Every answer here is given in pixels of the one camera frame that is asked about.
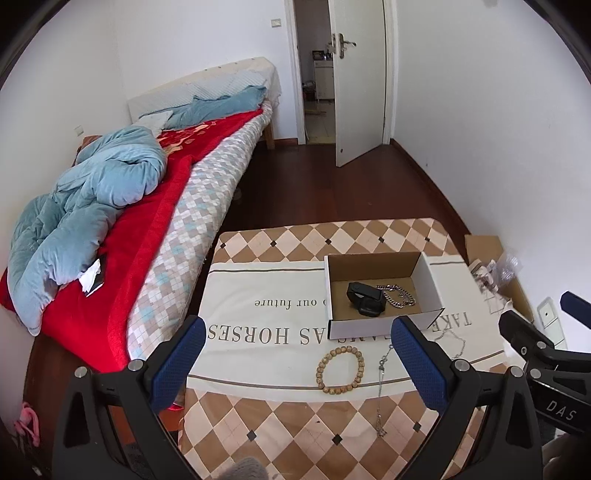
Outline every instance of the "white box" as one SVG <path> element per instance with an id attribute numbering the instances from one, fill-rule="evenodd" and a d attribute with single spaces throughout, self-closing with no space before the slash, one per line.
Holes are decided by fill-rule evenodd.
<path id="1" fill-rule="evenodd" d="M 389 335 L 392 321 L 407 315 L 420 330 L 428 329 L 443 311 L 440 290 L 427 257 L 421 252 L 328 255 L 324 258 L 329 339 Z M 398 284 L 415 298 L 402 309 L 386 303 L 378 317 L 359 314 L 346 296 L 349 282 Z M 397 293 L 389 292 L 396 300 Z"/>

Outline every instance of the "phone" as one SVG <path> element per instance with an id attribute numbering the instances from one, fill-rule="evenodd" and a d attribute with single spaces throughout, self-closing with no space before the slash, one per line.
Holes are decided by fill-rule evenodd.
<path id="1" fill-rule="evenodd" d="M 90 297 L 94 292 L 96 292 L 99 288 L 103 286 L 105 283 L 105 271 L 107 268 L 107 254 L 102 254 L 99 257 L 99 264 L 100 264 L 100 272 L 97 273 L 95 277 L 95 282 L 92 284 L 89 292 L 86 293 L 86 297 Z"/>

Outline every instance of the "cabinet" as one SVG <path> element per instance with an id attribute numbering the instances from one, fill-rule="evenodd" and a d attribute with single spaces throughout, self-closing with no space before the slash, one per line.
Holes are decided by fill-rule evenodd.
<path id="1" fill-rule="evenodd" d="M 318 100 L 335 99 L 335 71 L 332 60 L 314 61 L 314 81 Z"/>

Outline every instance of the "door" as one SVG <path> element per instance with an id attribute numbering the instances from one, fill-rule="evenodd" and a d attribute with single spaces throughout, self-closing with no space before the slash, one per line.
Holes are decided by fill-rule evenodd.
<path id="1" fill-rule="evenodd" d="M 382 144 L 386 32 L 382 0 L 329 0 L 336 53 L 336 164 Z"/>

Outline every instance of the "cardboard box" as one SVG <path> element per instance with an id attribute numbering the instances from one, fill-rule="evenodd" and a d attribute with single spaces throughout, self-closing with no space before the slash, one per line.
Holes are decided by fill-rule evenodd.
<path id="1" fill-rule="evenodd" d="M 501 240 L 495 235 L 466 235 L 466 252 L 469 264 L 474 260 L 480 260 L 483 264 L 488 265 L 491 260 L 499 260 L 504 251 Z M 513 300 L 513 308 L 533 323 L 534 315 L 530 303 L 517 278 L 500 288 L 499 293 Z"/>
<path id="2" fill-rule="evenodd" d="M 421 330 L 429 328 L 443 311 L 439 288 L 424 253 L 393 252 L 363 255 L 328 255 L 324 258 L 329 339 L 390 335 L 392 321 L 408 315 Z M 416 301 L 398 309 L 386 303 L 379 317 L 359 314 L 347 298 L 352 281 L 376 285 L 398 284 Z M 392 292 L 394 300 L 398 294 Z"/>

